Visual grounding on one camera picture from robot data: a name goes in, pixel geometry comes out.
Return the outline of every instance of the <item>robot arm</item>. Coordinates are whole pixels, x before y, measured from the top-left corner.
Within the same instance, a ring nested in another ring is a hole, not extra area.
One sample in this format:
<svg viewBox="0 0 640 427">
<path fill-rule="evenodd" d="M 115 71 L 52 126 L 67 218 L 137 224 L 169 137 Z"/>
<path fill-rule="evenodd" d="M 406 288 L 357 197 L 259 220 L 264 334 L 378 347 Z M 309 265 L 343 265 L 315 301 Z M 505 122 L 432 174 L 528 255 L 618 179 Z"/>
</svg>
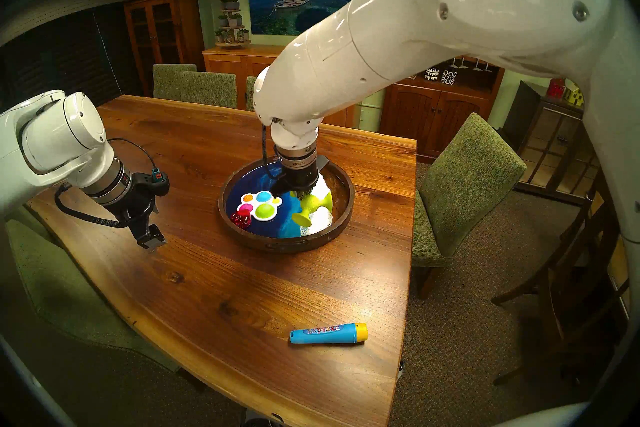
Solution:
<svg viewBox="0 0 640 427">
<path fill-rule="evenodd" d="M 155 248 L 165 239 L 149 216 L 156 196 L 169 191 L 166 174 L 131 174 L 107 141 L 100 115 L 83 93 L 56 90 L 35 96 L 0 115 L 0 216 L 63 180 L 81 188 L 118 221 L 68 214 L 110 227 L 129 227 L 138 244 Z"/>
<path fill-rule="evenodd" d="M 283 164 L 281 189 L 305 191 L 318 176 L 323 116 L 467 53 L 525 74 L 561 74 L 583 90 L 584 125 L 640 294 L 640 28 L 627 0 L 352 0 L 299 35 L 255 84 L 256 113 Z"/>
</svg>

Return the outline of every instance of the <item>wooden chair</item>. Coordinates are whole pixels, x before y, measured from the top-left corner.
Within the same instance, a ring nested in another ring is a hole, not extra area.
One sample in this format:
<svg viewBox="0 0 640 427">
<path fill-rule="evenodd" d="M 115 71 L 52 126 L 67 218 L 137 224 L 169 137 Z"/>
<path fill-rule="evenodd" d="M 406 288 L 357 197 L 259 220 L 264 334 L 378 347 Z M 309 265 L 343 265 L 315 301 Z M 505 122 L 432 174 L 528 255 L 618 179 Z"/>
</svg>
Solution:
<svg viewBox="0 0 640 427">
<path fill-rule="evenodd" d="M 605 202 L 589 217 L 591 204 L 598 191 Z M 493 382 L 501 385 L 528 369 L 539 367 L 553 358 L 595 355 L 611 350 L 611 346 L 582 342 L 586 332 L 600 321 L 629 287 L 627 280 L 600 308 L 576 323 L 576 309 L 585 302 L 602 278 L 616 247 L 620 228 L 613 202 L 606 188 L 602 172 L 599 172 L 573 223 L 561 234 L 558 248 L 531 278 L 511 291 L 492 298 L 495 305 L 513 300 L 523 294 L 537 294 L 543 332 L 547 349 L 535 360 L 522 364 L 515 370 L 500 375 Z M 590 250 L 589 263 L 579 278 L 574 276 L 576 263 L 585 250 Z"/>
</svg>

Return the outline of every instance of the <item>chair backrest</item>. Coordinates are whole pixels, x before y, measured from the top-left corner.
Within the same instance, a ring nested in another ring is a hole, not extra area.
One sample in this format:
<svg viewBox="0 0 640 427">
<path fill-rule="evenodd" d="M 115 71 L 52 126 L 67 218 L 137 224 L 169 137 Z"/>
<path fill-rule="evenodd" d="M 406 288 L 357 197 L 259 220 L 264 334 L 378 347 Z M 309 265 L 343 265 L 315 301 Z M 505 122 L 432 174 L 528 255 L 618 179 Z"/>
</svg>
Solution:
<svg viewBox="0 0 640 427">
<path fill-rule="evenodd" d="M 153 66 L 153 97 L 163 100 L 180 100 L 181 72 L 195 72 L 198 68 L 191 63 L 161 63 Z"/>
<path fill-rule="evenodd" d="M 253 94 L 254 93 L 254 89 L 253 88 L 255 86 L 255 80 L 256 79 L 257 79 L 257 77 L 255 77 L 255 76 L 249 76 L 246 79 L 247 80 L 246 81 L 246 84 L 247 84 L 246 85 L 246 88 L 247 88 L 246 89 L 246 93 L 247 93 L 246 94 L 246 97 L 247 97 L 246 98 L 246 101 L 247 101 L 246 102 L 246 105 L 247 105 L 246 109 L 250 110 L 250 111 L 254 111 L 253 110 L 254 109 L 254 106 L 253 106 L 254 105 L 254 102 L 253 102 L 254 101 L 254 98 L 253 98 L 254 97 L 254 94 Z"/>
<path fill-rule="evenodd" d="M 183 72 L 182 101 L 203 105 L 238 108 L 238 90 L 235 74 L 217 72 Z"/>
<path fill-rule="evenodd" d="M 527 169 L 477 113 L 469 115 L 429 167 L 420 197 L 444 257 L 455 253 L 475 225 L 503 200 Z"/>
</svg>

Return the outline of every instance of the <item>screw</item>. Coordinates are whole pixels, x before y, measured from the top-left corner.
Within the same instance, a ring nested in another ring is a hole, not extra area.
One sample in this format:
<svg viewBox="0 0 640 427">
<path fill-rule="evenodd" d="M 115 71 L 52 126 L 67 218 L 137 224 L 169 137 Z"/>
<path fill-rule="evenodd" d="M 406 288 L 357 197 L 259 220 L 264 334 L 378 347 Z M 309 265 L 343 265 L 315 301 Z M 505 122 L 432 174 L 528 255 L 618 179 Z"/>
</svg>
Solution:
<svg viewBox="0 0 640 427">
<path fill-rule="evenodd" d="M 440 15 L 440 20 L 447 20 L 447 18 L 449 17 L 449 7 L 446 3 L 440 3 L 438 14 Z"/>
<path fill-rule="evenodd" d="M 573 5 L 573 16 L 575 17 L 575 20 L 578 22 L 584 22 L 587 20 L 587 17 L 589 17 L 589 9 L 587 6 L 579 0 L 574 1 Z"/>
</svg>

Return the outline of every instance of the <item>toy flashlight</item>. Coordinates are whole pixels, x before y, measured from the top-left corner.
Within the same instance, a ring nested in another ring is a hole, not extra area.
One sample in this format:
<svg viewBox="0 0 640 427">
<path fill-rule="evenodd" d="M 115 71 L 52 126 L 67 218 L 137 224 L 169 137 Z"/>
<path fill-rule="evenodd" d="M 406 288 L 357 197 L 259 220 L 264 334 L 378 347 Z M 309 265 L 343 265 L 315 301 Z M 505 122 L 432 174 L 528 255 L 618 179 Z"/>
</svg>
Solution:
<svg viewBox="0 0 640 427">
<path fill-rule="evenodd" d="M 369 337 L 367 324 L 343 324 L 317 329 L 293 330 L 289 335 L 292 344 L 338 344 L 362 342 Z"/>
</svg>

